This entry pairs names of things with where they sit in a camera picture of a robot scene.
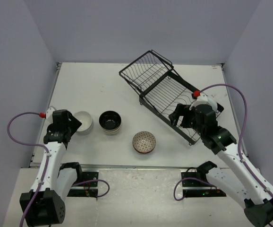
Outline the tan black bowl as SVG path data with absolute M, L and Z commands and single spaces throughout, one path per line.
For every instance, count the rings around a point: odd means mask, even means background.
M 105 111 L 99 117 L 99 124 L 104 130 L 116 130 L 121 123 L 121 116 L 115 111 Z

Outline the brown white patterned bowl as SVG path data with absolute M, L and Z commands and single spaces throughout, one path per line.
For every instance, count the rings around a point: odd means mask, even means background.
M 140 154 L 148 154 L 154 150 L 156 146 L 156 138 L 151 132 L 140 131 L 134 135 L 132 146 L 136 152 Z

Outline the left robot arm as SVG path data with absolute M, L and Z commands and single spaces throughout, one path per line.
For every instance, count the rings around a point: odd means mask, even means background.
M 38 175 L 29 192 L 19 199 L 23 217 L 21 223 L 29 227 L 51 226 L 63 223 L 65 199 L 71 186 L 83 182 L 84 175 L 78 162 L 62 164 L 71 137 L 81 126 L 68 110 L 52 112 L 43 138 L 43 159 Z

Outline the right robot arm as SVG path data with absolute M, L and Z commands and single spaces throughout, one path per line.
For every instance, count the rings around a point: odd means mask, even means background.
M 173 126 L 182 117 L 181 127 L 194 129 L 203 144 L 227 164 L 237 179 L 224 174 L 213 162 L 207 161 L 197 167 L 196 181 L 221 189 L 244 210 L 250 223 L 265 227 L 273 221 L 273 186 L 255 169 L 241 152 L 234 136 L 219 126 L 216 112 L 210 105 L 177 104 L 169 115 Z

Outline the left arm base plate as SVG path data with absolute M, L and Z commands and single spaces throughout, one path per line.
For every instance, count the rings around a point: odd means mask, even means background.
M 83 172 L 82 179 L 78 180 L 75 183 L 80 183 L 89 180 L 98 179 L 99 172 Z M 85 197 L 85 198 L 96 198 L 98 196 L 98 183 L 91 182 L 73 187 L 68 192 L 68 197 Z

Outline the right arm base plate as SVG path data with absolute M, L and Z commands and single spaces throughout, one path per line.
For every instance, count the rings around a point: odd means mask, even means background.
M 181 172 L 181 178 L 196 178 L 206 182 L 206 177 L 199 172 Z M 186 180 L 182 182 L 182 191 L 185 198 L 205 198 L 205 197 L 226 197 L 226 193 L 218 188 L 196 180 Z

